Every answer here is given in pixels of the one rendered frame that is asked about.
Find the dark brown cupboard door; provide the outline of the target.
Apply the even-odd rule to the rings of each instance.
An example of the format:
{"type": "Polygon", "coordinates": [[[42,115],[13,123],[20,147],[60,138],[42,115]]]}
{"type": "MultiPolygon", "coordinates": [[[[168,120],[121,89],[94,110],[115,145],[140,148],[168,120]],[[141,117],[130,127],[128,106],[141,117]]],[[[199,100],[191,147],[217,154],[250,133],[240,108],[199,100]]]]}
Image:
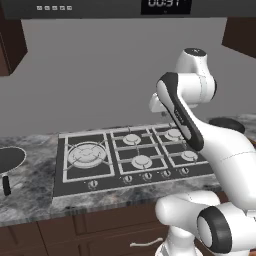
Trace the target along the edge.
{"type": "Polygon", "coordinates": [[[48,256],[38,224],[0,227],[0,256],[48,256]]]}

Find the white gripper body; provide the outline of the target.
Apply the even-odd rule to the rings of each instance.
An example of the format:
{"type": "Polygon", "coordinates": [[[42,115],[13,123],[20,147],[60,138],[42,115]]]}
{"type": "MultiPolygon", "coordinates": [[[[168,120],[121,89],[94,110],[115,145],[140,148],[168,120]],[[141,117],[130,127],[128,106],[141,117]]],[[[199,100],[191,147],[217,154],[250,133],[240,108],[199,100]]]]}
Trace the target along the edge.
{"type": "Polygon", "coordinates": [[[160,100],[158,98],[158,95],[156,93],[154,93],[152,95],[151,99],[150,99],[149,109],[153,113],[159,113],[159,112],[164,112],[165,111],[165,107],[160,102],[160,100]]]}

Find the dark brown narrow drawer front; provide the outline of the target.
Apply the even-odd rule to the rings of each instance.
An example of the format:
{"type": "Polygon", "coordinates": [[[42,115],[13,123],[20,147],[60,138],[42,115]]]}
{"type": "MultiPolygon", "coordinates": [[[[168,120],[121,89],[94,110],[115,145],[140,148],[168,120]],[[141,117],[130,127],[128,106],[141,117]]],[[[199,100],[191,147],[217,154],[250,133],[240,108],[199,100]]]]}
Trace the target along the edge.
{"type": "Polygon", "coordinates": [[[40,221],[39,228],[43,235],[58,240],[156,221],[151,203],[40,221]]]}

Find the black gas hob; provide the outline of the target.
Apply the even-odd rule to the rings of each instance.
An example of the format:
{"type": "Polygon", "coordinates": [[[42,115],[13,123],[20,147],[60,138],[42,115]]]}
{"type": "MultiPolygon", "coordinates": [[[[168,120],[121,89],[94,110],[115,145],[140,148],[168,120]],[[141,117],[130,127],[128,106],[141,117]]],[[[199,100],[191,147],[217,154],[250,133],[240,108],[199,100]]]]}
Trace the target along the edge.
{"type": "Polygon", "coordinates": [[[63,133],[58,136],[53,197],[116,191],[213,173],[173,123],[63,133]],[[181,175],[180,169],[189,169],[181,175]],[[161,172],[169,170],[164,178],[161,172]],[[152,179],[145,181],[144,173],[152,179]],[[132,177],[130,184],[123,178],[132,177]],[[98,181],[96,189],[88,187],[98,181]]]}

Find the dark brown wall cupboard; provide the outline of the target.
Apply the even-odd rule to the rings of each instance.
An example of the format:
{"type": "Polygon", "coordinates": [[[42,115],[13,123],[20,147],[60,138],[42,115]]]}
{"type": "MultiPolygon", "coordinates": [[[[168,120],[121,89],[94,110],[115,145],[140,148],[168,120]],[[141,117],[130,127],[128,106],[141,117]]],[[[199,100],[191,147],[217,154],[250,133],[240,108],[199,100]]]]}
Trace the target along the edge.
{"type": "Polygon", "coordinates": [[[10,76],[27,54],[20,20],[7,20],[0,6],[0,77],[10,76]]]}
{"type": "Polygon", "coordinates": [[[228,18],[222,45],[256,59],[256,17],[228,18]]]}

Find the dark microwave with clock display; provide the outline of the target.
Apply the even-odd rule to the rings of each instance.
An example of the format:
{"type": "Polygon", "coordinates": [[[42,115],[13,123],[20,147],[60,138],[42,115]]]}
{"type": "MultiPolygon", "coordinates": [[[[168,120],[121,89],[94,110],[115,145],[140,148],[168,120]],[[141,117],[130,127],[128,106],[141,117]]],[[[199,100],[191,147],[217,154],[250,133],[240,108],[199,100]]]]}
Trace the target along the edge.
{"type": "Polygon", "coordinates": [[[0,0],[6,19],[256,17],[256,0],[0,0]]]}

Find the black round pan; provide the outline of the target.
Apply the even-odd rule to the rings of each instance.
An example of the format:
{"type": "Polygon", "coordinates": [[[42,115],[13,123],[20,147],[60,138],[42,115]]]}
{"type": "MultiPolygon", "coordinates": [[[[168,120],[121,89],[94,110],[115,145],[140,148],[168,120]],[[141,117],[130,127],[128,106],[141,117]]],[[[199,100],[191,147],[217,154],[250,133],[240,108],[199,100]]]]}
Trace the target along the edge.
{"type": "Polygon", "coordinates": [[[209,120],[209,123],[214,126],[223,127],[238,131],[242,134],[245,133],[245,127],[240,122],[227,117],[215,117],[209,120]]]}

